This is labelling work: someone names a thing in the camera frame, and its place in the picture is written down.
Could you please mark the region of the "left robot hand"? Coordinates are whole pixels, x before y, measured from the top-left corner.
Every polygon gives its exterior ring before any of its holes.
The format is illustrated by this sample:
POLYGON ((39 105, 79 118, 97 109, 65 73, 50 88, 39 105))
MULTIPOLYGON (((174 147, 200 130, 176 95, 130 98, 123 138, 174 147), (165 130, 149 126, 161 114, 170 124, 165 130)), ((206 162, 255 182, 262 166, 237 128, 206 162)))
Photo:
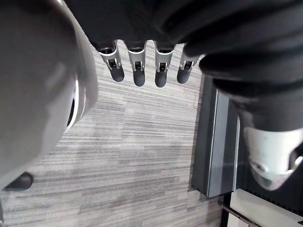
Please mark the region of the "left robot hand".
POLYGON ((263 188, 295 172, 303 142, 303 3, 300 0, 69 0, 96 50, 113 40, 183 44, 187 61, 237 109, 249 163, 263 188))

